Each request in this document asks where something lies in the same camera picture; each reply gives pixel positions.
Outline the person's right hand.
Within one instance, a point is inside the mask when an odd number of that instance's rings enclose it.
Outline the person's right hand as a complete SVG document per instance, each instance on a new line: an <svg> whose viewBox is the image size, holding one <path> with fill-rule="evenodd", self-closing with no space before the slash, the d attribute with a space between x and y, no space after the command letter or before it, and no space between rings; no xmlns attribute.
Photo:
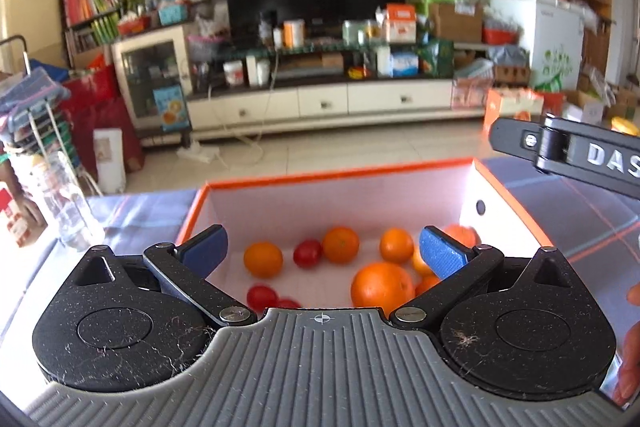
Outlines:
<svg viewBox="0 0 640 427"><path fill-rule="evenodd" d="M624 405L639 389L639 361L640 361L640 324L636 323L627 332L622 351L622 365L618 370L617 384L613 393L613 400L618 405Z"/></svg>

